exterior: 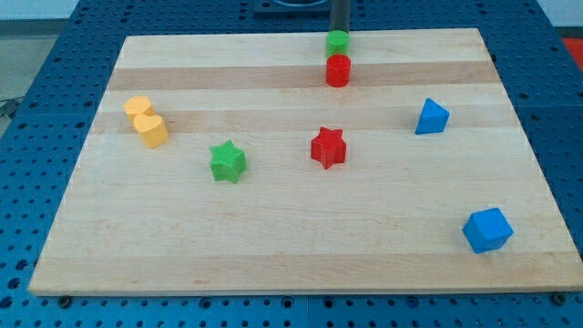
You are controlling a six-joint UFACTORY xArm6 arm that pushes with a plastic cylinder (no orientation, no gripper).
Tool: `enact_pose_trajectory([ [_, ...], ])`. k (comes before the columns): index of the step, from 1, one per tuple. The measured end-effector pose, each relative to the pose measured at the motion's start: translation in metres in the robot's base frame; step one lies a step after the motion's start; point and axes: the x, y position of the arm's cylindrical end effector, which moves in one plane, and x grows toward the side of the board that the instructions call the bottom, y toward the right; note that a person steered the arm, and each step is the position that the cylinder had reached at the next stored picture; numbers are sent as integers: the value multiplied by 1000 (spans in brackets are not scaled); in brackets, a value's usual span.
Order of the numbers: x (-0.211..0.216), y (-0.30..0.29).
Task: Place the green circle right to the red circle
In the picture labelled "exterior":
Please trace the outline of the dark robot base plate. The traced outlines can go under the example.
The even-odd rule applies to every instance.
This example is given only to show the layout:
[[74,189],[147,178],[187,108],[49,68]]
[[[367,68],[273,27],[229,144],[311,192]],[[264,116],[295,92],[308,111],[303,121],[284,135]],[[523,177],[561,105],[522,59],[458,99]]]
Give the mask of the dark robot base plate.
[[255,17],[328,14],[331,8],[329,0],[252,0],[250,6]]

